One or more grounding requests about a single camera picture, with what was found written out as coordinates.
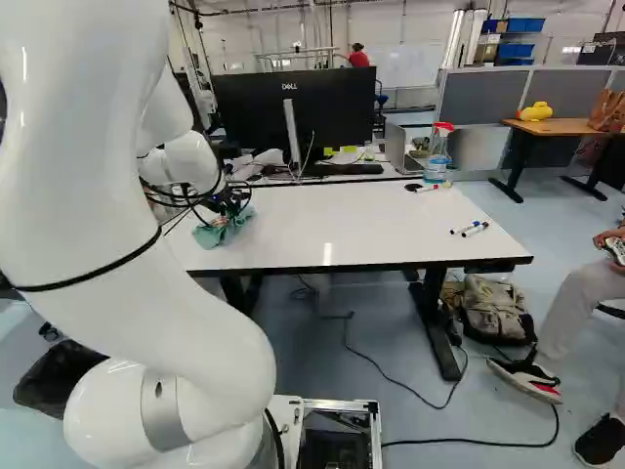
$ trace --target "brown bag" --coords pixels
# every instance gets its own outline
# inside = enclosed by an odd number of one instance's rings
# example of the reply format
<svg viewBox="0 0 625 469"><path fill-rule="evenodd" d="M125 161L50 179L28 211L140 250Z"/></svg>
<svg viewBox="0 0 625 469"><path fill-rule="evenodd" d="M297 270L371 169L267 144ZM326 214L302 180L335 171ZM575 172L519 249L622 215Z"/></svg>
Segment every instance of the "brown bag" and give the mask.
<svg viewBox="0 0 625 469"><path fill-rule="evenodd" d="M588 125L600 132L619 133L625 125L625 92L603 90L593 107Z"/></svg>

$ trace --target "marker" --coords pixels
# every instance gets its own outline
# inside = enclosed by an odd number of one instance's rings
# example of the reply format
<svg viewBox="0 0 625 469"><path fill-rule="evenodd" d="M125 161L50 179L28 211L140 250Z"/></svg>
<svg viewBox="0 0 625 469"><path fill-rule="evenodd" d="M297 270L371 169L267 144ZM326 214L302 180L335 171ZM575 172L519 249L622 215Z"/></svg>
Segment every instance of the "marker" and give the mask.
<svg viewBox="0 0 625 469"><path fill-rule="evenodd" d="M474 221L471 225L469 225L468 227L464 227L464 228L461 228L461 229L459 229L459 230L454 230L454 229L452 228L451 230L449 230L449 232L450 232L452 235L459 235L459 234L462 234L462 233L464 233L464 232L467 232L467 231L468 231L468 230L470 230L471 228L478 227L480 223L481 223L481 222L479 222L479 221L475 220L475 221Z"/></svg>
<svg viewBox="0 0 625 469"><path fill-rule="evenodd" d="M471 229L469 229L466 232L462 233L462 237L469 237L469 236L477 235L479 232L483 232L489 226L490 226L490 224L488 222L484 222L481 225L479 225L478 227L472 227Z"/></svg>
<svg viewBox="0 0 625 469"><path fill-rule="evenodd" d="M436 189L438 189L438 184L434 184L430 188L419 188L415 192L416 193L420 193L420 192L434 191Z"/></svg>

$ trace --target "pants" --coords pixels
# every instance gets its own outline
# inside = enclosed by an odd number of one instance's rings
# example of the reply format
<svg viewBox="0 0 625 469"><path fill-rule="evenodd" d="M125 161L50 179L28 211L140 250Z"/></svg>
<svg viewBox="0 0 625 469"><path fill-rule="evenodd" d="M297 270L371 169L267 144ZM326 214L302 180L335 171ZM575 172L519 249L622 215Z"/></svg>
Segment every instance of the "pants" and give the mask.
<svg viewBox="0 0 625 469"><path fill-rule="evenodd" d="M600 302L625 298L625 276L617 274L607 260L588 264L572 272L558 295L538 334L538 351L548 359L564 358ZM616 403L625 417L625 376Z"/></svg>

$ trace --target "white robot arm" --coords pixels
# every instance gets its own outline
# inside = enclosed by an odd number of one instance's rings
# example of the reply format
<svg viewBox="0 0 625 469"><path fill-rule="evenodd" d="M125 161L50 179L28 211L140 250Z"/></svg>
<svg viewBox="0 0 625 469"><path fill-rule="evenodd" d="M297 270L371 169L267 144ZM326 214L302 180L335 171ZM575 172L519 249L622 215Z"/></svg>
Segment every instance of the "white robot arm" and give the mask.
<svg viewBox="0 0 625 469"><path fill-rule="evenodd" d="M165 0L3 5L0 269L42 317L112 357L67 403L65 437L85 460L274 467L271 345L187 275L138 180L137 154L188 141L180 107L146 124L169 24Z"/></svg>
<svg viewBox="0 0 625 469"><path fill-rule="evenodd" d="M189 183L198 193L218 193L226 186L206 139L189 131L192 124L185 96L165 66L139 132L137 165L145 181L156 186Z"/></svg>

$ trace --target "desk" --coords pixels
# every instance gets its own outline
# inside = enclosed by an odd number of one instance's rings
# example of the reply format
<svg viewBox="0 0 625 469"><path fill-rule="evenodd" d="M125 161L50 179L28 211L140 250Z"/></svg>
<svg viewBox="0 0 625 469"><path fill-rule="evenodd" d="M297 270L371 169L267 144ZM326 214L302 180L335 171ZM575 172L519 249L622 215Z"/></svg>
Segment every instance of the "desk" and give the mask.
<svg viewBox="0 0 625 469"><path fill-rule="evenodd" d="M258 215L232 244L200 247L191 234L198 221L190 213L166 239L190 275L219 277L229 303L248 315L253 307L238 276L401 271L414 280L416 270L425 268L423 284L412 282L409 290L442 377L458 380L448 321L438 310L446 270L508 272L533 257L494 221L469 238L449 234L453 226L490 218L455 188L415 194L405 184L254 189Z"/></svg>
<svg viewBox="0 0 625 469"><path fill-rule="evenodd" d="M511 149L515 154L513 155L513 166L508 183L504 184L498 179L489 178L488 181L500 189L505 195L511 198L516 203L523 203L522 197L515 191L517 182L527 159L532 154L532 150L539 139L549 137L586 137L586 136L605 136L608 138L610 135L606 132L600 132L587 125L587 118L579 119L546 119L540 122L525 122L516 119L504 119L503 123L513 128L513 139L516 138L518 143L516 148ZM605 201L607 197L595 189L595 186L599 182L601 164L604 163L606 156L609 154L609 148L605 148L599 161L595 164L593 171L588 178L588 182L581 183L568 176L562 176L561 179L569 184L574 185L578 189L589 193L598 200Z"/></svg>
<svg viewBox="0 0 625 469"><path fill-rule="evenodd" d="M406 152L414 149L412 145L406 145ZM359 154L364 152L364 147L358 148L358 153L343 153L341 155L333 157L330 161L336 164L348 164L354 163L354 161L358 158ZM306 178L304 177L300 180L300 183L295 183L292 178L286 177L284 179L273 179L271 177L263 177L257 181L249 182L255 188L272 188L272 187L285 187L285 186L298 186L298 185L319 185L319 184L341 184L341 183L360 183L360 182L374 182L374 181L388 181L388 180L412 180L412 179L422 179L423 172L414 174L414 175L403 175L395 170L393 165L386 158L386 155L381 151L376 151L375 153L375 161L359 161L355 164L381 164L384 172L382 174L357 174L357 175L340 175L340 176L326 176L324 178ZM241 182L236 179L236 175L233 175L230 179L230 182L237 183Z"/></svg>

